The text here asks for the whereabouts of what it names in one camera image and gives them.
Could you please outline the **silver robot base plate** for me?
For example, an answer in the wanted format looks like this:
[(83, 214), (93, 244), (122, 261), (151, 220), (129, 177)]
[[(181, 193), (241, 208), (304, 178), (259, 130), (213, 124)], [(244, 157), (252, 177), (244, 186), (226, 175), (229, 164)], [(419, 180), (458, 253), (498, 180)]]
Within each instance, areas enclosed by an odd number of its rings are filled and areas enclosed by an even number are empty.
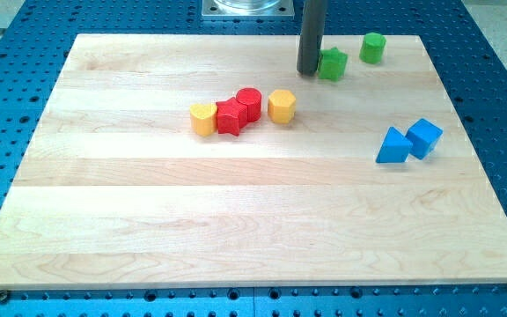
[(289, 18), (294, 15), (292, 0), (202, 0), (204, 18)]

